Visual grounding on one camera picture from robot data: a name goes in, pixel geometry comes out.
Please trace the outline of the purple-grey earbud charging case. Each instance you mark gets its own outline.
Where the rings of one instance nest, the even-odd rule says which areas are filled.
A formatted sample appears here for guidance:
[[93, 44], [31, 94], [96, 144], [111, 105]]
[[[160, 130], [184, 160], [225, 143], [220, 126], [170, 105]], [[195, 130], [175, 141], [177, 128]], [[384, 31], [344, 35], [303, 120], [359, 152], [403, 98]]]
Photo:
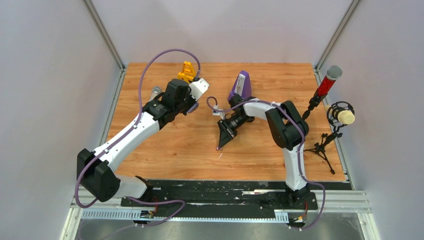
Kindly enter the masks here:
[[194, 112], [199, 106], [198, 102], [195, 102], [195, 104], [187, 111], [187, 114], [190, 114], [192, 112]]

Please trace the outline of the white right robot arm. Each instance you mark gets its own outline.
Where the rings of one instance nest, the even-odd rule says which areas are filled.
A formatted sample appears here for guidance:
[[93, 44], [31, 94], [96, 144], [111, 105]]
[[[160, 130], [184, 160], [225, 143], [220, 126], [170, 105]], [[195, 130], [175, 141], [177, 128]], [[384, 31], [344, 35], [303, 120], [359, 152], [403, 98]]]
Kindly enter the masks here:
[[285, 201], [292, 209], [298, 209], [306, 201], [310, 187], [304, 175], [304, 141], [309, 126], [300, 116], [294, 103], [287, 100], [283, 103], [269, 103], [254, 97], [242, 98], [235, 94], [229, 99], [233, 113], [226, 118], [221, 112], [219, 141], [217, 150], [233, 140], [237, 129], [244, 123], [253, 122], [255, 118], [267, 120], [275, 144], [282, 149], [286, 169]]

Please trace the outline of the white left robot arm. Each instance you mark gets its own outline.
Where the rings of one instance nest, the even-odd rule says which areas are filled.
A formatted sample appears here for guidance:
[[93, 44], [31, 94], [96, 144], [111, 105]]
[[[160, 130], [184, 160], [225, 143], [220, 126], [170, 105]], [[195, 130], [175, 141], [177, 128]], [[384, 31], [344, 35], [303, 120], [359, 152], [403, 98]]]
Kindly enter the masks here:
[[96, 200], [106, 202], [112, 197], [133, 197], [140, 206], [149, 206], [153, 193], [141, 177], [115, 174], [124, 159], [143, 141], [172, 122], [178, 114], [186, 115], [209, 84], [200, 78], [192, 83], [172, 79], [164, 92], [148, 101], [132, 122], [103, 145], [77, 155], [77, 181]]

